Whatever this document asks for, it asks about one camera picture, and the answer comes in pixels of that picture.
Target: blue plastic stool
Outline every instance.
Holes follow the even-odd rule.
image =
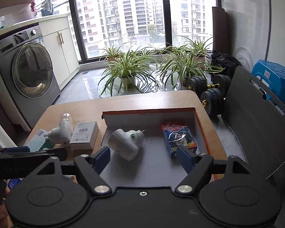
[[[260,79],[285,104],[285,67],[273,62],[259,60],[251,72]]]

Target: dumbbell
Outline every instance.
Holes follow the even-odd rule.
[[[220,115],[224,111],[225,98],[217,88],[203,92],[200,100],[209,117]]]
[[[213,78],[213,85],[207,85],[207,81],[201,77],[194,77],[187,81],[187,89],[194,91],[198,98],[201,98],[201,94],[210,88],[217,88],[221,91],[221,94],[226,97],[231,84],[230,77],[226,75],[217,74]]]

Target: black window frame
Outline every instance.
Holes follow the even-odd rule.
[[[88,58],[87,52],[85,50],[84,39],[81,34],[81,27],[79,22],[78,11],[76,8],[76,0],[69,0],[71,17],[73,21],[76,41],[78,44],[79,54],[81,61],[79,64],[97,62],[99,60],[104,60],[104,57],[94,57]],[[221,0],[216,0],[217,7],[222,6]],[[171,13],[170,13],[170,0],[163,0],[163,16],[165,23],[165,34],[166,34],[166,46],[172,45],[172,24],[171,24]]]

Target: washing machine door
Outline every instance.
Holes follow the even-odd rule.
[[[48,51],[41,44],[29,42],[20,47],[13,65],[15,87],[28,98],[46,93],[53,77],[53,66]]]

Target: white plastic device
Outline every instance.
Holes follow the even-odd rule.
[[[53,128],[49,131],[47,136],[50,142],[54,144],[61,144],[62,146],[67,146],[73,135],[73,124],[72,118],[69,113],[64,113],[61,116],[61,121],[59,127]]]
[[[136,157],[144,138],[145,136],[140,130],[124,132],[120,128],[111,134],[108,146],[124,159],[131,161]]]

